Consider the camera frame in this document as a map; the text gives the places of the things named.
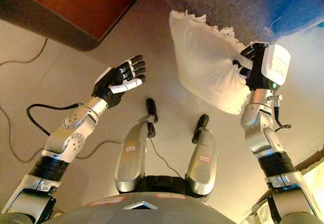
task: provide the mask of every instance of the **robot leg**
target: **robot leg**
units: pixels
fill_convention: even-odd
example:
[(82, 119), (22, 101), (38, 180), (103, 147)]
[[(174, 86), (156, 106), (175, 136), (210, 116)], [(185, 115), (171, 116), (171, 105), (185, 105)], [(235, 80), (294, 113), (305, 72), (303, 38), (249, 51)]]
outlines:
[(209, 117), (202, 115), (198, 121), (192, 142), (197, 144), (186, 174), (186, 182), (191, 194), (209, 196), (212, 192), (216, 179), (217, 149), (215, 139), (206, 125)]
[(115, 170), (115, 185), (119, 193), (134, 191), (144, 177), (146, 142), (155, 136), (158, 121), (154, 100), (146, 100), (148, 116), (140, 120), (127, 134)]

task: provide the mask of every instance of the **black joint cover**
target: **black joint cover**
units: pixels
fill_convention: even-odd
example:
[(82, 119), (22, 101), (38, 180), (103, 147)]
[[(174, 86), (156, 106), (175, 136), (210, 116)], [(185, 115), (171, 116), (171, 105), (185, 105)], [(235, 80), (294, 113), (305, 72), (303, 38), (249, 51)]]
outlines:
[(277, 152), (258, 159), (262, 170), (267, 177), (286, 172), (296, 171), (292, 160), (286, 152)]
[(41, 156), (30, 175), (52, 181), (60, 181), (69, 163), (48, 156)]

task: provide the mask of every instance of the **robot forearm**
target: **robot forearm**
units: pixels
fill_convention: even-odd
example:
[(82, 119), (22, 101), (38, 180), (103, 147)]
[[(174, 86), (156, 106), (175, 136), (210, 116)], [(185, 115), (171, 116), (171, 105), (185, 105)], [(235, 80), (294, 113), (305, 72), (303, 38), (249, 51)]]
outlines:
[(139, 55), (127, 60), (117, 68), (108, 68), (95, 82), (92, 98), (79, 104), (65, 117), (61, 126), (53, 132), (29, 174), (26, 174), (2, 213), (19, 212), (33, 218), (33, 222), (44, 221), (51, 214), (56, 200), (51, 196), (86, 138), (94, 131), (100, 116), (116, 106), (122, 95), (145, 81), (145, 62)]
[[(283, 85), (288, 71), (289, 53), (278, 45), (251, 44), (241, 53), (253, 60), (253, 69), (247, 76), (251, 90), (250, 102), (241, 118), (246, 142), (258, 159), (271, 189), (268, 198), (274, 221), (291, 213), (305, 212), (320, 218), (320, 211), (303, 177), (296, 171), (291, 159), (273, 128), (271, 103), (274, 101), (278, 122), (279, 101), (275, 95), (278, 85)], [(289, 128), (290, 125), (279, 125)]]

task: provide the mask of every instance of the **white label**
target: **white label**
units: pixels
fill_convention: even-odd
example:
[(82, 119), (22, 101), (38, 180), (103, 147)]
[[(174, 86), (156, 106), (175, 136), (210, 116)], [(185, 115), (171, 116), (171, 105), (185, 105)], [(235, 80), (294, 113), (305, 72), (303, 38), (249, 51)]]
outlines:
[(95, 205), (106, 205), (106, 204), (114, 204), (122, 201), (125, 196), (118, 196), (118, 197), (110, 197), (110, 198), (105, 198), (102, 200), (97, 200), (95, 202), (92, 202), (89, 204), (89, 206), (95, 206)]
[(181, 199), (181, 200), (186, 199), (186, 197), (184, 195), (180, 195), (180, 194), (160, 193), (160, 194), (156, 194), (156, 196), (158, 198), (167, 198), (167, 199)]
[(209, 163), (211, 161), (210, 157), (207, 157), (207, 156), (199, 156), (199, 160), (201, 160), (202, 162), (207, 162), (207, 163)]
[(128, 146), (126, 147), (125, 152), (134, 152), (136, 150), (136, 146)]

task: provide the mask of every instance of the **electrical cord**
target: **electrical cord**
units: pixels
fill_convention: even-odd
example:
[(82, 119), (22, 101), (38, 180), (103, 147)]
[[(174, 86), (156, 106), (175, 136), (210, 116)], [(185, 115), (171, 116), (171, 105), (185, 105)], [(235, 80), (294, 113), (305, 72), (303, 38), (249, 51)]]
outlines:
[(31, 63), (32, 61), (35, 61), (42, 54), (42, 52), (44, 51), (45, 46), (47, 44), (47, 41), (48, 41), (48, 38), (45, 39), (44, 45), (42, 46), (42, 49), (40, 50), (40, 52), (34, 58), (32, 58), (31, 60), (28, 60), (28, 61), (9, 60), (9, 61), (0, 63), (0, 66), (2, 66), (4, 64), (7, 64), (7, 63)]
[(160, 158), (161, 158), (161, 159), (166, 163), (167, 167), (169, 167), (169, 168), (170, 168), (172, 171), (174, 171), (174, 172), (175, 172), (179, 177), (181, 177), (180, 174), (179, 174), (179, 173), (178, 173), (174, 168), (172, 168), (172, 167), (169, 166), (169, 164), (168, 164), (168, 162), (166, 161), (166, 159), (164, 159), (162, 156), (159, 155), (159, 153), (157, 153), (157, 151), (156, 151), (156, 149), (155, 149), (155, 146), (154, 146), (154, 144), (153, 144), (152, 138), (150, 138), (150, 141), (151, 141), (151, 143), (152, 143), (152, 146), (153, 146), (153, 149), (154, 149), (156, 155), (157, 155), (158, 157), (160, 157)]
[(70, 106), (65, 106), (65, 107), (57, 107), (57, 106), (50, 106), (50, 105), (37, 103), (37, 104), (30, 105), (27, 108), (26, 113), (27, 113), (28, 118), (32, 121), (33, 124), (35, 124), (40, 130), (42, 130), (45, 134), (47, 134), (47, 136), (50, 136), (51, 134), (46, 129), (44, 129), (38, 122), (36, 122), (36, 120), (31, 116), (30, 110), (33, 107), (45, 107), (45, 108), (54, 109), (54, 110), (69, 110), (69, 109), (76, 108), (78, 106), (79, 106), (79, 103), (74, 103)]
[(278, 132), (280, 129), (290, 129), (292, 127), (290, 124), (285, 124), (285, 125), (281, 124), (281, 122), (279, 121), (279, 107), (278, 106), (274, 106), (273, 111), (274, 111), (274, 119), (277, 122), (277, 124), (279, 125), (279, 128), (277, 128), (275, 130), (275, 132)]
[[(16, 60), (9, 60), (9, 61), (6, 61), (6, 62), (3, 62), (3, 63), (0, 63), (0, 66), (4, 65), (4, 64), (7, 64), (7, 63), (31, 63), (33, 61), (35, 61), (41, 54), (42, 52), (44, 51), (45, 47), (46, 47), (46, 44), (47, 44), (47, 41), (48, 41), (48, 38), (45, 39), (45, 42), (41, 48), (41, 50), (39, 51), (39, 53), (32, 59), (28, 60), (28, 61), (16, 61)], [(37, 150), (37, 152), (28, 160), (23, 160), (21, 158), (19, 158), (17, 156), (17, 154), (15, 153), (13, 147), (12, 147), (12, 142), (11, 142), (11, 122), (10, 122), (10, 118), (8, 116), (8, 114), (6, 113), (6, 111), (1, 107), (0, 105), (0, 110), (3, 112), (3, 114), (5, 115), (6, 119), (7, 119), (7, 122), (8, 122), (8, 127), (9, 127), (9, 148), (12, 152), (12, 154), (14, 155), (14, 157), (19, 161), (19, 162), (22, 162), (22, 163), (28, 163), (28, 162), (31, 162), (32, 159), (34, 159), (34, 157), (42, 150), (42, 149), (39, 149)]]

